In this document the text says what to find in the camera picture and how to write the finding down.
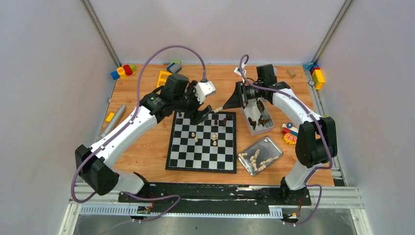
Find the white metal box dark pieces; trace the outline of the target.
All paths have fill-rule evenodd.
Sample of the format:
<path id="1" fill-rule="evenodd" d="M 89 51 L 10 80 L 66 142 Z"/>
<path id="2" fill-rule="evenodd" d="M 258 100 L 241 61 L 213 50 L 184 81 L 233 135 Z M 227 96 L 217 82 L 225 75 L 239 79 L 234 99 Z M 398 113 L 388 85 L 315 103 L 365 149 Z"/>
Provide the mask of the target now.
<path id="1" fill-rule="evenodd" d="M 250 99 L 245 108 L 240 108 L 240 112 L 251 136 L 270 132 L 275 127 L 262 98 Z"/>

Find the black white chessboard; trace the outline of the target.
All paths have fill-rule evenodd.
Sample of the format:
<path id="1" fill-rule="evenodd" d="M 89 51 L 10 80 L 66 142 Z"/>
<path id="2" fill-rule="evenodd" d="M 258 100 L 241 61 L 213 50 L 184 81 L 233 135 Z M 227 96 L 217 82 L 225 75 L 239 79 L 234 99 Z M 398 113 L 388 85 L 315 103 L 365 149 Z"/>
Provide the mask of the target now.
<path id="1" fill-rule="evenodd" d="M 165 168 L 235 174 L 236 144 L 235 112 L 211 113 L 198 125 L 175 112 Z"/>

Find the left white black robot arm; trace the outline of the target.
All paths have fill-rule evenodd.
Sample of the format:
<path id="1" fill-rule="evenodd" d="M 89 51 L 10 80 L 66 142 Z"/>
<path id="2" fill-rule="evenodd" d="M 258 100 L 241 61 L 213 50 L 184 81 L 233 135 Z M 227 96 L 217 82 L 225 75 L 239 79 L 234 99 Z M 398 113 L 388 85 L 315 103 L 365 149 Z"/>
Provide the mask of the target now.
<path id="1" fill-rule="evenodd" d="M 139 107 L 119 126 L 90 147 L 80 145 L 75 150 L 78 175 L 100 196 L 112 190 L 127 191 L 138 202 L 150 196 L 144 177 L 138 173 L 113 170 L 113 166 L 142 134 L 155 127 L 165 117 L 180 112 L 197 125 L 207 119 L 211 106 L 199 110 L 205 99 L 214 94 L 211 81 L 198 82 L 180 74 L 168 76 L 165 84 L 145 95 Z"/>

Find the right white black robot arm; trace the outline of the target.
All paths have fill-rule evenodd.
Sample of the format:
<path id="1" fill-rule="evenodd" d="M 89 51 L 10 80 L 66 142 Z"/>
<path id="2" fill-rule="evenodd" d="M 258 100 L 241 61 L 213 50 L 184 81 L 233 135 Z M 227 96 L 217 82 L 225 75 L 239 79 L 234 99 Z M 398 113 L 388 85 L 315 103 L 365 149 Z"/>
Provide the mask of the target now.
<path id="1" fill-rule="evenodd" d="M 336 124 L 331 117 L 322 117 L 308 108 L 286 82 L 278 82 L 275 68 L 271 64 L 256 68 L 257 80 L 250 82 L 246 77 L 245 63 L 236 67 L 242 81 L 236 82 L 231 97 L 223 109 L 245 108 L 248 101 L 263 98 L 279 108 L 298 129 L 295 153 L 297 161 L 290 173 L 282 179 L 285 186 L 279 197 L 285 204 L 292 204 L 299 198 L 299 189 L 318 169 L 332 167 L 332 159 L 337 155 Z"/>

